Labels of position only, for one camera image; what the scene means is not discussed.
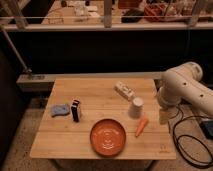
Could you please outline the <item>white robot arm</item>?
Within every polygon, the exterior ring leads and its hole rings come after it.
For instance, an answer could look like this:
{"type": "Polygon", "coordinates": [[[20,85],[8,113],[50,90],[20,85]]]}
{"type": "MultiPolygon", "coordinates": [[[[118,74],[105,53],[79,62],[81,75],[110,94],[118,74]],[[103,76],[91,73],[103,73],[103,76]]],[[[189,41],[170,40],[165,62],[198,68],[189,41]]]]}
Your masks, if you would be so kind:
{"type": "Polygon", "coordinates": [[[213,118],[213,90],[200,83],[203,77],[201,66],[186,62],[162,73],[162,85],[157,92],[159,123],[169,120],[169,108],[176,107],[182,99],[213,118]]]}

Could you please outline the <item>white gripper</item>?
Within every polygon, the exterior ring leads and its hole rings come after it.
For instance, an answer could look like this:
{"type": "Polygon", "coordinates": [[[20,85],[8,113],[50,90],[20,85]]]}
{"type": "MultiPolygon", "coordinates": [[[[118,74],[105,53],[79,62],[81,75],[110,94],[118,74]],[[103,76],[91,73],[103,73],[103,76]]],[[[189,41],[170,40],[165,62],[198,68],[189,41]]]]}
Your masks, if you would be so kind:
{"type": "Polygon", "coordinates": [[[159,123],[161,125],[166,124],[175,115],[175,112],[176,112],[175,108],[168,108],[168,109],[161,108],[159,110],[159,123]]]}

